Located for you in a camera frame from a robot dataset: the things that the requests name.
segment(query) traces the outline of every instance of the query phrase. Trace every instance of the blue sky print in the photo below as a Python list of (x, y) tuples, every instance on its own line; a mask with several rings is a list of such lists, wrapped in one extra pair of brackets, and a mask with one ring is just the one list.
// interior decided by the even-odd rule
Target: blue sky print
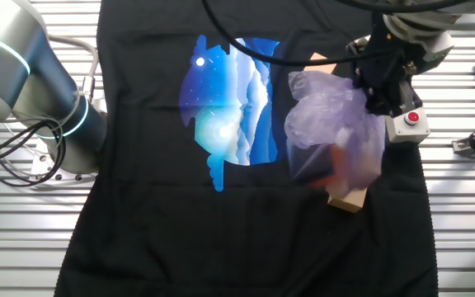
[[(277, 41), (259, 38), (237, 42), (273, 55)], [(195, 119), (195, 141), (210, 156), (207, 165), (216, 191), (223, 190), (224, 163), (251, 166), (272, 163), (277, 150), (272, 135), (270, 65), (230, 46), (206, 48), (197, 40), (191, 67), (181, 87), (181, 116)]]

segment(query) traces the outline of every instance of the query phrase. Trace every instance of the transparent plastic bag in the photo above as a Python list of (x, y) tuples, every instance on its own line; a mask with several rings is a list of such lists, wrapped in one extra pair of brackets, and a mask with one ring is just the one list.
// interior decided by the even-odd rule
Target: transparent plastic bag
[(298, 101), (285, 119), (291, 177), (334, 198), (368, 187), (381, 173), (385, 124), (364, 92), (319, 71), (290, 73), (289, 86)]

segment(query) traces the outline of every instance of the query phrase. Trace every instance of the aluminum slat surface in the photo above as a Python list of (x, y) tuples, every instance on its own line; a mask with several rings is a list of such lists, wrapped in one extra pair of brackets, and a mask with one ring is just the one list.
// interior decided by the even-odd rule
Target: aluminum slat surface
[[(50, 34), (96, 45), (100, 0), (32, 0)], [(431, 135), (420, 145), (433, 212), (440, 297), (475, 297), (475, 159), (453, 154), (451, 141), (475, 131), (475, 32), (452, 32), (456, 47), (413, 86), (425, 103)], [(52, 43), (54, 52), (81, 84), (91, 55)], [(105, 110), (101, 69), (94, 104)], [(2, 138), (10, 137), (0, 126)], [(35, 147), (38, 139), (29, 142)], [(24, 148), (9, 158), (31, 168)], [(10, 189), (0, 183), (0, 297), (52, 296), (59, 266), (91, 183), (50, 181), (48, 191)]]

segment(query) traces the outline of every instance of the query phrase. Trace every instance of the t-shirt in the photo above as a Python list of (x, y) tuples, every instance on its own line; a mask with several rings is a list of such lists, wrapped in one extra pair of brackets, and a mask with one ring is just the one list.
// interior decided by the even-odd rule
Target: t-shirt
[[(334, 1), (209, 3), (278, 58), (341, 57), (371, 32), (369, 12)], [(351, 214), (289, 176), (302, 68), (240, 53), (198, 0), (102, 0), (97, 41), (109, 131), (55, 296), (437, 296), (418, 147), (387, 148)]]

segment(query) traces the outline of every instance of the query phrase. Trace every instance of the white device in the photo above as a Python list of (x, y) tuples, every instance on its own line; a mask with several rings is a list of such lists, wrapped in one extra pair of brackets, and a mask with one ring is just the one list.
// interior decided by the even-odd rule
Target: white device
[(428, 119), (423, 107), (394, 118), (391, 116), (385, 116), (385, 118), (389, 142), (392, 144), (402, 142), (420, 143), (430, 134)]

